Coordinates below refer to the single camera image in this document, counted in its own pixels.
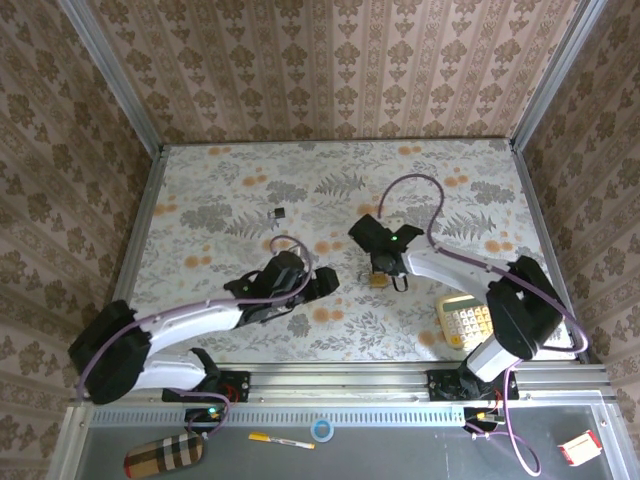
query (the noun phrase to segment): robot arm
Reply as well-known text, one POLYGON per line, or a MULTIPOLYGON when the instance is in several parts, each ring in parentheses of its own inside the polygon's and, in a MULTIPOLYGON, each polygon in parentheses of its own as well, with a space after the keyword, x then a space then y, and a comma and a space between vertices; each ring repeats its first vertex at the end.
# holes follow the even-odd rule
POLYGON ((307 275, 304 262, 296 254, 282 251, 264 270, 226 283, 215 301, 181 306, 143 319, 136 319, 136 312, 125 301, 114 301, 80 334, 69 348, 69 356, 82 373, 106 342, 129 328, 105 350, 86 379, 94 403, 110 403, 130 391, 146 388, 215 393, 221 372, 203 349, 194 348, 183 355, 161 352, 205 333, 268 322, 300 304, 330 295, 339 286, 336 272, 322 267, 298 294, 288 296, 302 286, 307 275))
POLYGON ((425 240, 423 230, 403 225, 392 232, 371 215, 362 217, 349 235, 370 255, 373 271, 390 275, 394 285, 397 278, 406 283, 407 275, 434 278, 487 304, 494 334, 465 359, 461 378, 491 382, 519 359, 532 359, 562 321, 555 308, 507 278, 490 269, 452 260, 452 256, 458 255, 478 260, 482 265, 497 266, 560 302, 540 265, 532 258, 496 261, 451 247, 447 250, 453 255, 444 255, 437 245, 433 247, 425 240))

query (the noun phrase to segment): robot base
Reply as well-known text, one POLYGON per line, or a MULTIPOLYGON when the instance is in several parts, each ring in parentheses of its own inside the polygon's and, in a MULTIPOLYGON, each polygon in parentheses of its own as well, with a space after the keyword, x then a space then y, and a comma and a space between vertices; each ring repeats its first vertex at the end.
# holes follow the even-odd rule
MULTIPOLYGON (((211 392, 230 397, 233 403, 247 403, 251 390, 251 374, 249 372, 220 370, 218 377, 210 381, 205 380, 194 391, 211 392)), ((162 401, 169 403, 206 403, 209 405, 221 404, 222 400, 211 397, 183 397, 171 389, 162 391, 162 401)))
MULTIPOLYGON (((509 400, 518 400, 518 385, 513 373, 509 378, 509 400)), ((498 375, 492 382, 483 382, 467 369, 465 362, 457 369, 428 370, 427 387, 432 402, 496 400, 496 390, 504 393, 504 375, 498 375)))

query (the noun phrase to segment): yellow pen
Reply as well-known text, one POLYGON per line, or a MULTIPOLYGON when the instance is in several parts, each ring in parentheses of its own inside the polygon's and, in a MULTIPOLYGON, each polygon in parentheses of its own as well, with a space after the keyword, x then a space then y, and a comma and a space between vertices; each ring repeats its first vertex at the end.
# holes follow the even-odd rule
POLYGON ((284 438, 270 437, 266 433, 253 432, 249 434, 249 440, 257 440, 258 442, 279 443, 280 445, 290 445, 292 447, 307 448, 313 450, 316 448, 315 443, 296 442, 295 440, 286 440, 284 438))

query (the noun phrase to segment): blue tape roll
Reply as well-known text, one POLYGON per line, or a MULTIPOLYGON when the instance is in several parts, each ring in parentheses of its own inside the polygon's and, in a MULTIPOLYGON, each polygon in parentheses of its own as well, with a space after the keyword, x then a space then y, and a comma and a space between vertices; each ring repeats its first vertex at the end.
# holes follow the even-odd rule
POLYGON ((333 438, 333 432, 333 425, 325 418, 319 418, 311 425, 311 436, 316 442, 328 442, 333 438))

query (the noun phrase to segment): yellow calculator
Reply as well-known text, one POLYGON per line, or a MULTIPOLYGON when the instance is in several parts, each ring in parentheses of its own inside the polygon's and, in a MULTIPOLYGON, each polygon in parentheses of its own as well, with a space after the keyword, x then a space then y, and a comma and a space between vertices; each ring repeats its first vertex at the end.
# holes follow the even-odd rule
POLYGON ((493 333, 489 308, 472 295, 440 297, 436 310, 444 337, 453 348, 472 350, 493 333))

